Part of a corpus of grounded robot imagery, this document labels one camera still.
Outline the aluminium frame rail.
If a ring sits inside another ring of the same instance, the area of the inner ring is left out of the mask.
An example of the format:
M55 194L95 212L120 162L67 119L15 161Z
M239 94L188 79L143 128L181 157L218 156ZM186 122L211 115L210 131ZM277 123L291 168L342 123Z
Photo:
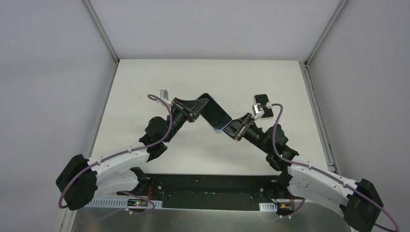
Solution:
M371 135L374 70L366 42L371 9L365 0L338 0L304 60L304 75L325 154L336 172L361 180Z
M32 190L20 205L27 208L27 218L12 226L17 217L3 217L4 232L54 231L61 214L55 179L72 156L89 153L115 70L86 3L50 0L42 17L50 49L27 87L32 126L19 148L31 156Z

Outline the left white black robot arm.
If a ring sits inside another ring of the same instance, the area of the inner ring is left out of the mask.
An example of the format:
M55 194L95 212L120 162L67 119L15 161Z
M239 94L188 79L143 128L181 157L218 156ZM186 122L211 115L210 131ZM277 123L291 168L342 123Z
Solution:
M61 192L59 208L74 211L95 197L118 191L143 195L147 191L146 176L138 166L162 155L167 150L166 143L186 122L195 122L208 104L207 98L174 98L171 102L152 94L148 98L165 106L167 118L153 117L137 142L115 154L90 158L79 154L72 157L56 179Z

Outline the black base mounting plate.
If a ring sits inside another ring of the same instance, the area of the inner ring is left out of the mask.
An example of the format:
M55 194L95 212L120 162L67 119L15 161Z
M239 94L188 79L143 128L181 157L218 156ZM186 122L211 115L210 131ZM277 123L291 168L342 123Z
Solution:
M172 209L257 211L261 203L294 208L296 200L276 175L148 174L130 193Z

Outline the left aluminium frame rail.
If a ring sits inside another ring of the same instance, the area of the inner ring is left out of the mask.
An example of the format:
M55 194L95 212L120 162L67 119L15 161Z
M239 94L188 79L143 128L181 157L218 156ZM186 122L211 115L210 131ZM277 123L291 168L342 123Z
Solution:
M27 208L27 218L12 226L17 217L3 217L4 232L54 231L61 214L55 179L72 156L89 153L115 70L86 3L50 0L42 17L50 49L27 87L32 126L19 148L31 156L32 190L20 205Z

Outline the shiny metal front panel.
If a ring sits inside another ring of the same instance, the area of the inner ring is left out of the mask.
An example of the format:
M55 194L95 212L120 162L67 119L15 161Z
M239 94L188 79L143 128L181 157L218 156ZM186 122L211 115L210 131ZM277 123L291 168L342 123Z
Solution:
M130 215L109 208L84 208L75 217L74 232L349 232L334 212L306 203L291 218L275 212L158 209Z

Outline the black phone with pink edge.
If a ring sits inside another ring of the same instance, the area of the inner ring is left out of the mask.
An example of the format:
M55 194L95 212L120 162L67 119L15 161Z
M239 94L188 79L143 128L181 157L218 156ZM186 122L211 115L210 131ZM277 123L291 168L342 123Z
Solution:
M261 117L261 119L268 119L274 117L272 105L270 104L267 94L254 95L254 102L260 103L263 106L264 115Z

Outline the right aluminium frame rail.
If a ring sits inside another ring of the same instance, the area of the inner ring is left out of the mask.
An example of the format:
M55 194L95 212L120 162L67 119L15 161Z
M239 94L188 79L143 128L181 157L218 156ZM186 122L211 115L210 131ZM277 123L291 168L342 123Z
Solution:
M304 75L325 154L336 172L361 180L371 135L374 70L366 42L371 9L365 0L338 0L304 60Z

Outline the left green circuit board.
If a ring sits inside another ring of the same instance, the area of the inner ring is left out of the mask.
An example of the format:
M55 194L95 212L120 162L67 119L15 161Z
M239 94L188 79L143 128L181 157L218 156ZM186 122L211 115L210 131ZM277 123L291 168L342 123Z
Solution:
M134 207L134 208L141 208L141 207L148 207L149 203L145 200L141 199L128 199L127 200L127 206L128 207Z

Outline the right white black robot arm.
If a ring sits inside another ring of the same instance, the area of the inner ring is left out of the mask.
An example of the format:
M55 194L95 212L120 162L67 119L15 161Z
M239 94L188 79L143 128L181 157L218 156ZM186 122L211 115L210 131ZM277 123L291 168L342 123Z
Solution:
M317 167L287 146L288 138L280 124L263 131L247 113L233 120L223 131L234 140L246 139L267 154L266 161L281 173L274 185L277 196L293 195L313 201L337 213L359 232L370 232L376 225L383 203L374 184Z

